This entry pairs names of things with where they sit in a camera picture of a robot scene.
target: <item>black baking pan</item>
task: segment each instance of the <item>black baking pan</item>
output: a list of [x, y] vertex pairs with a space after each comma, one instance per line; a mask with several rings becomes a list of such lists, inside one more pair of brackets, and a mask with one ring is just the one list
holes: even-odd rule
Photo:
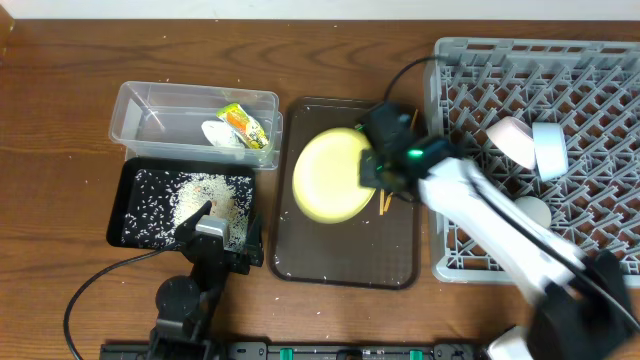
[[[154, 249], [162, 247], [162, 243], [156, 242], [155, 244], [150, 241], [144, 241], [141, 239], [126, 239], [123, 232], [125, 231], [126, 217], [128, 214], [136, 211], [136, 208], [140, 205], [140, 190], [134, 186], [136, 182], [136, 175], [140, 174], [140, 170], [146, 170], [150, 173], [162, 173], [170, 176], [171, 174], [187, 173], [187, 174], [209, 174], [209, 175], [223, 175], [228, 177], [242, 177], [243, 182], [242, 191], [237, 195], [238, 198], [234, 201], [244, 199], [247, 201], [246, 208], [248, 216], [248, 225], [255, 218], [254, 203], [255, 203], [255, 173], [246, 166], [228, 165], [228, 164], [216, 164], [199, 161], [185, 161], [185, 160], [168, 160], [158, 158], [146, 158], [136, 157], [128, 160], [122, 167], [122, 173], [120, 175], [120, 182], [118, 184], [118, 191], [113, 203], [113, 209], [111, 211], [111, 219], [109, 220], [109, 226], [107, 228], [107, 242], [111, 246], [115, 247], [127, 247], [127, 248], [143, 248]], [[169, 215], [171, 207], [169, 193], [162, 193], [162, 199], [153, 205], [153, 209], [163, 208], [164, 214]]]
[[[281, 151], [278, 196], [270, 224], [268, 263], [287, 281], [399, 290], [420, 272], [420, 209], [394, 198], [379, 215], [380, 193], [353, 218], [320, 224], [298, 208], [292, 190], [300, 152], [321, 132], [353, 128], [376, 103], [302, 98], [288, 111]], [[415, 107], [406, 107], [413, 113]]]

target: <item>wooden stick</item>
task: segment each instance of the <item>wooden stick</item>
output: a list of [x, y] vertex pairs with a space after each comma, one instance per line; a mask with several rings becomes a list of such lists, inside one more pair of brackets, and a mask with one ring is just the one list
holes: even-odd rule
[[384, 189], [380, 189], [380, 215], [384, 215]]
[[391, 205], [391, 197], [393, 196], [393, 193], [390, 193], [387, 196], [387, 202], [384, 204], [384, 212], [389, 211], [389, 205]]
[[409, 126], [409, 130], [413, 131], [413, 127], [416, 124], [416, 118], [418, 117], [418, 109], [413, 113], [413, 120], [411, 120], [411, 126]]

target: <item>clear plastic container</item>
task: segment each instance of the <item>clear plastic container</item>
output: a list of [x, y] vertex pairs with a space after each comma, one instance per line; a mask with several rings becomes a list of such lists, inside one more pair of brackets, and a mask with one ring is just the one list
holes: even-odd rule
[[[215, 147], [204, 136], [202, 123], [219, 120], [216, 112], [236, 102], [262, 125], [266, 147]], [[275, 169], [282, 141], [278, 105], [269, 91], [128, 81], [120, 87], [109, 137], [138, 156]]]

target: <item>dish rack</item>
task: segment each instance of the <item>dish rack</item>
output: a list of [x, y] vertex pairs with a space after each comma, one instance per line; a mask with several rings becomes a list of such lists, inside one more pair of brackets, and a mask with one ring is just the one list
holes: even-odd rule
[[[551, 230], [589, 254], [612, 251], [640, 287], [640, 44], [443, 38], [424, 74], [430, 134], [460, 144], [511, 199], [535, 196]], [[567, 174], [542, 182], [485, 130], [505, 116], [562, 126]], [[447, 282], [510, 283], [456, 224], [430, 211], [431, 263]]]

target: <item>snack package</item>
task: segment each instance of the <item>snack package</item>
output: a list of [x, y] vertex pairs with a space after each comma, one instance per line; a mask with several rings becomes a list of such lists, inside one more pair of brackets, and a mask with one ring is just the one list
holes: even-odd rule
[[269, 144], [260, 123], [247, 114], [240, 104], [227, 105], [216, 116], [229, 124], [250, 149], [262, 149]]

